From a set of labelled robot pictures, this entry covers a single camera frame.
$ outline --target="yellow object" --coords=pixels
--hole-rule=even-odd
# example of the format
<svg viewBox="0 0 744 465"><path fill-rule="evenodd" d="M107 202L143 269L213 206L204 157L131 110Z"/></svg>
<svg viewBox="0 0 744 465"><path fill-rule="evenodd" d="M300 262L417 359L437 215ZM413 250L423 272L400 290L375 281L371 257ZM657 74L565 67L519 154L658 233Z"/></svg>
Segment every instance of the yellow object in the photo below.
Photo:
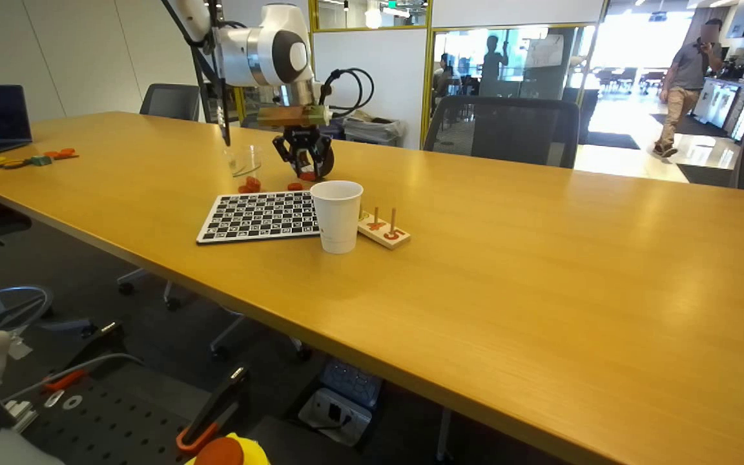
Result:
<svg viewBox="0 0 744 465"><path fill-rule="evenodd" d="M202 447L189 465L269 465L269 456L259 441L228 434Z"/></svg>

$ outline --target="person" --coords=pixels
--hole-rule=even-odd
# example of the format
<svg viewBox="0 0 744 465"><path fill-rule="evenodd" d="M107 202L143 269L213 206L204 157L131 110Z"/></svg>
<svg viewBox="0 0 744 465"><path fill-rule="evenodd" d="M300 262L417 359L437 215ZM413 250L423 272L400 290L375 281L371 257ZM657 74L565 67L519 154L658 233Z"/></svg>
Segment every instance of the person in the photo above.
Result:
<svg viewBox="0 0 744 465"><path fill-rule="evenodd" d="M499 36L485 39L483 70L481 83L497 83L499 70L507 64L507 55L499 52Z"/></svg>
<svg viewBox="0 0 744 465"><path fill-rule="evenodd" d="M441 55L441 67L435 73L432 78L432 95L435 95L435 106L444 97L453 95L453 84L455 84L455 73L453 73L453 62L455 57L449 57L446 52Z"/></svg>
<svg viewBox="0 0 744 465"><path fill-rule="evenodd" d="M661 101L667 104L667 119L654 153L661 157L675 154L675 135L687 110L698 104L705 84L709 67L720 73L720 45L715 40L724 27L720 17L711 17L693 44L684 44L661 83Z"/></svg>

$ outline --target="small wooden object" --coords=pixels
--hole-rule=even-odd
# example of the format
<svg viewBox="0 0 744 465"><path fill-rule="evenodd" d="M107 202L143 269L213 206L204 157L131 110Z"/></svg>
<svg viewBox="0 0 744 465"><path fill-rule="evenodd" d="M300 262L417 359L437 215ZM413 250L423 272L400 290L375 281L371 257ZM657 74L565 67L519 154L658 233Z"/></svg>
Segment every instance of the small wooden object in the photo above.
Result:
<svg viewBox="0 0 744 465"><path fill-rule="evenodd" d="M390 215L390 221L380 219L375 210L356 221L356 229L384 248L399 248L411 237L404 226L395 225L395 210Z"/></svg>

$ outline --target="glass wall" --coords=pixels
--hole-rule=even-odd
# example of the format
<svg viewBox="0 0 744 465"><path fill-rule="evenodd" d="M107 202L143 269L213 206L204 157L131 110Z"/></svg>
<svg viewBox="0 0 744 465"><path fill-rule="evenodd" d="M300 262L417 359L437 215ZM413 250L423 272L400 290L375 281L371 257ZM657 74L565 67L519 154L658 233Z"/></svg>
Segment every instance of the glass wall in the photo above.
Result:
<svg viewBox="0 0 744 465"><path fill-rule="evenodd" d="M690 21L693 9L671 9L663 21L652 21L652 13L607 14L583 78L587 87L596 87L604 101L654 97Z"/></svg>
<svg viewBox="0 0 744 465"><path fill-rule="evenodd" d="M427 26L428 0L318 0L318 27Z"/></svg>
<svg viewBox="0 0 744 465"><path fill-rule="evenodd" d="M499 95L557 101L582 27L497 26L435 36L435 97Z"/></svg>

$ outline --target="white wall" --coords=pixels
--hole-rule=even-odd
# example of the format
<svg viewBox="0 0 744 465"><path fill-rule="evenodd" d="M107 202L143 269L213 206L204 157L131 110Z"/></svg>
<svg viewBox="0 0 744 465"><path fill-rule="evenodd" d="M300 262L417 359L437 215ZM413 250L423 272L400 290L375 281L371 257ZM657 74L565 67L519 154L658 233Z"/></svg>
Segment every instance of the white wall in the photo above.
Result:
<svg viewBox="0 0 744 465"><path fill-rule="evenodd" d="M423 87L427 30L352 30L316 34L318 83L339 67L362 67L375 78L375 97L365 109L371 117L400 119L406 148L421 148L421 87ZM348 106L356 84L348 74L335 79L325 104Z"/></svg>
<svg viewBox="0 0 744 465"><path fill-rule="evenodd" d="M156 79L193 83L161 0L0 0L0 83L27 87L30 120L138 110Z"/></svg>

